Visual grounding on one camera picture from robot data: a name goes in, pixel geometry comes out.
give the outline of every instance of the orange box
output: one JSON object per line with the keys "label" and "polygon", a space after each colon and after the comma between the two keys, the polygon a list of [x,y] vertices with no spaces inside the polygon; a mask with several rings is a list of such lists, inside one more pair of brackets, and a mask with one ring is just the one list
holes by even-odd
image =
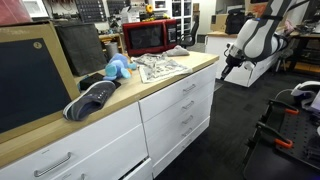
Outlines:
{"label": "orange box", "polygon": [[256,12],[257,16],[260,17],[267,7],[267,2],[264,3],[251,3],[250,0],[245,0],[246,11]]}

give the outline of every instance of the gray shoe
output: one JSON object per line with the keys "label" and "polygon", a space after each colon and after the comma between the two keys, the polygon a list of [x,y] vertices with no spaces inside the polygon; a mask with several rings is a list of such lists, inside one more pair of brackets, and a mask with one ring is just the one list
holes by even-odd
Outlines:
{"label": "gray shoe", "polygon": [[63,117],[68,120],[82,121],[89,114],[102,109],[115,90],[116,86],[111,81],[94,83],[64,108]]}

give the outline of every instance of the black bag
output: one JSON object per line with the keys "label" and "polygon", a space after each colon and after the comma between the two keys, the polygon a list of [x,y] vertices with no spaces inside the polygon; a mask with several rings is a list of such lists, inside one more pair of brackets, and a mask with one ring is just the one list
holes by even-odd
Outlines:
{"label": "black bag", "polygon": [[59,24],[56,30],[74,75],[101,70],[107,64],[94,24]]}
{"label": "black bag", "polygon": [[238,34],[245,23],[245,14],[241,9],[233,9],[228,12],[226,19],[227,34]]}

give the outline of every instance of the dark floor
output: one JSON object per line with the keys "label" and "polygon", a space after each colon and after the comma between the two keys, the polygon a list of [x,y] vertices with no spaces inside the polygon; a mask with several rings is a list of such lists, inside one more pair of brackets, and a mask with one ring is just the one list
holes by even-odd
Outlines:
{"label": "dark floor", "polygon": [[238,180],[245,142],[264,113],[269,98],[315,77],[267,72],[250,88],[221,82],[215,92],[210,126],[156,180]]}

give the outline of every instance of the box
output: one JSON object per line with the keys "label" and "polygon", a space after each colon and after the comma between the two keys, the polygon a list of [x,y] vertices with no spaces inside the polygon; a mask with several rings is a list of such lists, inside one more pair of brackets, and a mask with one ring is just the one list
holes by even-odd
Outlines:
{"label": "box", "polygon": [[120,15],[121,15],[121,23],[132,23],[132,22],[140,22],[140,16],[139,16],[139,7],[125,7],[122,9]]}
{"label": "box", "polygon": [[193,11],[200,11],[200,4],[199,3],[193,3]]}
{"label": "box", "polygon": [[51,22],[0,27],[0,143],[63,118],[80,93]]}
{"label": "box", "polygon": [[211,16],[210,29],[212,31],[225,32],[227,17],[228,17],[228,14],[217,14],[217,15]]}

